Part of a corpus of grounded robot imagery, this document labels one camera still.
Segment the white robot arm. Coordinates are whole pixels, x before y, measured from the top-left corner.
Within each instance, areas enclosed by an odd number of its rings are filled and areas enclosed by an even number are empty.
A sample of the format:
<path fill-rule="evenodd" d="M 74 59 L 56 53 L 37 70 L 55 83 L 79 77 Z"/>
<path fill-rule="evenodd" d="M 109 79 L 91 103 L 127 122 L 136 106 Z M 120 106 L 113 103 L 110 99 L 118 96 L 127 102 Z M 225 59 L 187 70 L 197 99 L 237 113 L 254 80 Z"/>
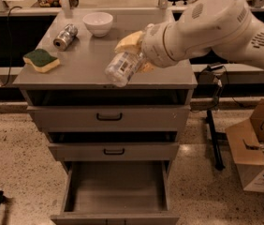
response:
<path fill-rule="evenodd" d="M 117 53 L 142 53 L 167 68 L 208 52 L 237 64 L 264 70 L 264 22 L 245 0 L 197 0 L 176 22 L 150 24 L 124 37 Z"/>

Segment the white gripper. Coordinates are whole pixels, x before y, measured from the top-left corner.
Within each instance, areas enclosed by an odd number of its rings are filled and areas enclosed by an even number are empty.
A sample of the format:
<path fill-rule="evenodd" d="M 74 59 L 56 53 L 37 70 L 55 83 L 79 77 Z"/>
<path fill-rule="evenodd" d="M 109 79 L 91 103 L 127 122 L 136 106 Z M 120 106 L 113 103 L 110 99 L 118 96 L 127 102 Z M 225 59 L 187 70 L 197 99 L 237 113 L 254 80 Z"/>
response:
<path fill-rule="evenodd" d="M 149 62 L 142 65 L 138 69 L 138 73 L 151 72 L 154 70 L 154 66 L 160 68 L 175 66 L 177 61 L 169 57 L 164 43 L 164 35 L 168 25 L 169 22 L 151 23 L 145 28 L 144 35 L 142 31 L 138 31 L 122 38 L 114 51 L 116 53 L 137 54 L 141 48 L 143 55 Z"/>

